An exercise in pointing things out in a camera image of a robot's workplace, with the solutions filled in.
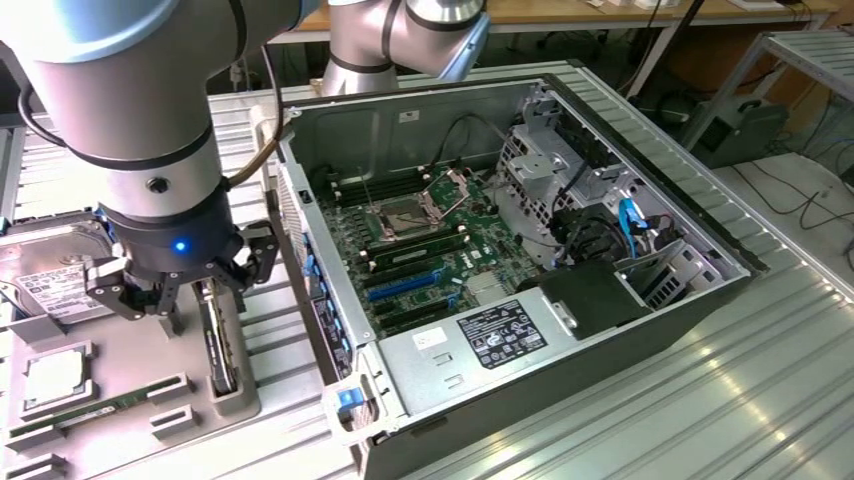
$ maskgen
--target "robotic arm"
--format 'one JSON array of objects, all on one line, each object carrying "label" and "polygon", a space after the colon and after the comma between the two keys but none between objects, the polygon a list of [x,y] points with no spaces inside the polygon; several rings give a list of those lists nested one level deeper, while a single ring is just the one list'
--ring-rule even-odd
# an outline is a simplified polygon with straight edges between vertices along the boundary
[{"label": "robotic arm", "polygon": [[[128,319],[170,314],[182,284],[214,278],[239,296],[268,279],[275,236],[266,222],[244,231],[234,225],[227,192],[251,172],[223,177],[206,82],[294,29],[317,2],[0,0],[0,39],[62,143],[88,164],[92,184],[82,188],[98,189],[124,247],[124,257],[87,269],[87,290]],[[326,94],[393,88],[395,62],[449,80],[465,77],[486,41],[483,0],[330,4]],[[244,245],[252,255],[239,266]]]}]

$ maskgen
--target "table leg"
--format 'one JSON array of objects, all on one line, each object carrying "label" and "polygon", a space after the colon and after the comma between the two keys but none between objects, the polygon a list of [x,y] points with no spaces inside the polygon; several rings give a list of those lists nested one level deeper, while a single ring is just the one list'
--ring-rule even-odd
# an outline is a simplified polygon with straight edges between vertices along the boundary
[{"label": "table leg", "polygon": [[662,29],[662,32],[658,34],[658,39],[655,39],[655,44],[653,45],[653,50],[650,50],[650,55],[643,60],[641,64],[638,75],[635,76],[634,82],[631,84],[631,88],[629,89],[627,98],[634,97],[641,92],[641,88],[643,88],[643,84],[650,78],[650,73],[653,73],[653,67],[658,63],[662,58],[662,53],[665,53],[665,49],[667,48],[667,44],[673,39],[673,35],[677,33],[677,25],[671,25]]}]

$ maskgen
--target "hard drive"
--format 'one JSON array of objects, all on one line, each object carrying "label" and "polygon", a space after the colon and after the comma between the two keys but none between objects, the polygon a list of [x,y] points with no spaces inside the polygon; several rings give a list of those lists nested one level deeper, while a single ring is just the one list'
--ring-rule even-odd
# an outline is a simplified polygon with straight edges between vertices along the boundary
[{"label": "hard drive", "polygon": [[63,324],[108,312],[86,294],[83,264],[111,256],[108,227],[91,212],[28,220],[0,237],[0,293],[26,317]]}]

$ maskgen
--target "hard drive label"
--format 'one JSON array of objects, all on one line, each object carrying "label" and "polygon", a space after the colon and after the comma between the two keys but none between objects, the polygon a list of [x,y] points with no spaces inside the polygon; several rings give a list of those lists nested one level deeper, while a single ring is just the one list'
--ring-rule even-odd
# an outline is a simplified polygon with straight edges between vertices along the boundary
[{"label": "hard drive label", "polygon": [[100,306],[86,294],[82,265],[18,277],[16,282],[55,319]]}]

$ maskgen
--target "metal slatted surface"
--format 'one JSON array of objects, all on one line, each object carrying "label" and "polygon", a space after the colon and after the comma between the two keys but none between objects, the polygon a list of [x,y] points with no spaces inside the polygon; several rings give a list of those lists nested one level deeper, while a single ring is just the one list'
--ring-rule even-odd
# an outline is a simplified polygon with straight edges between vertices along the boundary
[{"label": "metal slatted surface", "polygon": [[854,35],[845,30],[777,32],[764,42],[781,60],[854,99]]},{"label": "metal slatted surface", "polygon": [[[821,268],[781,244],[769,232],[773,226],[757,223],[756,212],[730,200],[706,169],[586,71],[555,62],[483,69],[471,77],[534,73],[561,77],[773,272],[667,351],[413,478],[853,475],[854,312],[828,283],[836,279],[825,279]],[[403,83],[431,82],[418,76]],[[290,99],[313,96],[309,88],[286,92]],[[212,99],[227,169],[236,169],[251,156],[248,108],[260,101],[267,101],[264,94]],[[44,195],[67,191],[71,197],[80,191],[68,180],[76,162],[28,138],[24,171],[39,171],[43,162],[51,167],[42,168],[42,174],[22,175],[19,210],[56,208],[39,203]],[[55,175],[56,169],[63,174]],[[244,188],[231,197],[242,223],[264,215],[258,183]],[[64,209],[70,201],[64,199]],[[303,322],[287,275],[282,265],[276,268],[275,284],[248,298],[240,318],[262,414],[211,439],[142,462],[126,471],[130,477],[268,478],[283,472],[288,478],[357,476],[349,452],[330,438]]]}]

